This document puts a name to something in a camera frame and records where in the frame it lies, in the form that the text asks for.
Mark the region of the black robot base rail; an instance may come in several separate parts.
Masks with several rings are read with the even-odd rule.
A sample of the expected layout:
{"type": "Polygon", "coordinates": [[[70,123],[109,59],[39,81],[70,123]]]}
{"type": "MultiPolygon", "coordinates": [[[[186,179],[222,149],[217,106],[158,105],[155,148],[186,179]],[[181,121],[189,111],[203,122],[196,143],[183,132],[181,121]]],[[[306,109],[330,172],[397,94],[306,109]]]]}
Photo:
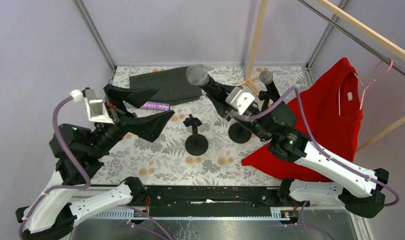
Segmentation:
{"type": "Polygon", "coordinates": [[[148,210],[153,218],[250,218],[269,217],[272,208],[293,210],[303,202],[265,186],[148,185],[128,205],[148,210]]]}

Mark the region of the black mic stand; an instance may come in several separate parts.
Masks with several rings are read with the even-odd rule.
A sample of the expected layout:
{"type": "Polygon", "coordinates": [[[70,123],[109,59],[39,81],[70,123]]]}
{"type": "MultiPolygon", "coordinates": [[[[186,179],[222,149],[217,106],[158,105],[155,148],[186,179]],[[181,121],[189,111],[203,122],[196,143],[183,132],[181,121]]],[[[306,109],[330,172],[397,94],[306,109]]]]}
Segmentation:
{"type": "Polygon", "coordinates": [[[192,156],[201,156],[209,148],[207,138],[200,134],[198,127],[202,125],[202,122],[197,117],[189,114],[183,121],[185,127],[191,127],[192,134],[185,141],[185,150],[192,156]]]}
{"type": "Polygon", "coordinates": [[[228,136],[234,143],[245,144],[251,139],[252,133],[239,122],[235,122],[229,127],[228,136]]]}
{"type": "Polygon", "coordinates": [[[258,99],[262,101],[261,111],[265,111],[268,109],[271,100],[271,94],[267,91],[261,90],[258,94],[258,99]]]}

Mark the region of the black microphone silver grille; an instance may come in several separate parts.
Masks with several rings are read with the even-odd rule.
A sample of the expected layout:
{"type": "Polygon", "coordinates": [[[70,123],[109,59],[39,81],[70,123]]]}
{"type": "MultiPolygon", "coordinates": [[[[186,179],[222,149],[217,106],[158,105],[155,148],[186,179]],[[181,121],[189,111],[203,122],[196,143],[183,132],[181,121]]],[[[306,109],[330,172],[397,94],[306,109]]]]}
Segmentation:
{"type": "Polygon", "coordinates": [[[281,95],[274,83],[273,80],[273,73],[269,70],[263,70],[259,74],[259,80],[265,85],[267,93],[272,97],[271,99],[275,102],[277,101],[281,95]]]}

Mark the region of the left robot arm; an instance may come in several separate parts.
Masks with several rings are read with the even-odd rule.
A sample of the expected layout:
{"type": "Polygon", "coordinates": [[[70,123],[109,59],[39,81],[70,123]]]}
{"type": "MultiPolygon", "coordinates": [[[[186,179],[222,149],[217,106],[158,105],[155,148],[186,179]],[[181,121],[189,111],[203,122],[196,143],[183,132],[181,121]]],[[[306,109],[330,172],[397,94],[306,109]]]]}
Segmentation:
{"type": "Polygon", "coordinates": [[[103,166],[101,158],[131,133],[154,142],[173,116],[173,110],[138,117],[126,104],[142,107],[157,92],[155,87],[126,89],[107,84],[104,97],[91,88],[72,90],[52,114],[53,138],[49,145],[57,159],[47,186],[33,204],[18,208],[21,240],[59,240],[90,217],[117,206],[144,204],[151,197],[138,177],[127,177],[118,186],[85,200],[72,201],[73,195],[91,186],[93,176],[103,166]],[[94,129],[59,124],[58,114],[68,102],[83,102],[94,129]]]}

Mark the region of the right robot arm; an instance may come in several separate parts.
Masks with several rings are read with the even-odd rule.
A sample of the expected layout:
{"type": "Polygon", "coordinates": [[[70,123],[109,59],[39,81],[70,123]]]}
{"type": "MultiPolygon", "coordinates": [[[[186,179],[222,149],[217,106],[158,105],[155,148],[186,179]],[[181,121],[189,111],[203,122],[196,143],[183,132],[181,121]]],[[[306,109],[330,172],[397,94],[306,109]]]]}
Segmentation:
{"type": "Polygon", "coordinates": [[[285,178],[277,192],[285,204],[322,202],[345,207],[364,218],[375,217],[387,206],[382,192],[387,188],[389,172],[360,167],[338,156],[316,142],[311,132],[296,129],[297,116],[275,92],[274,86],[259,94],[265,103],[262,108],[254,103],[252,94],[239,86],[208,83],[203,87],[217,113],[226,120],[237,122],[267,142],[267,149],[281,162],[296,164],[327,177],[329,182],[285,178]]]}

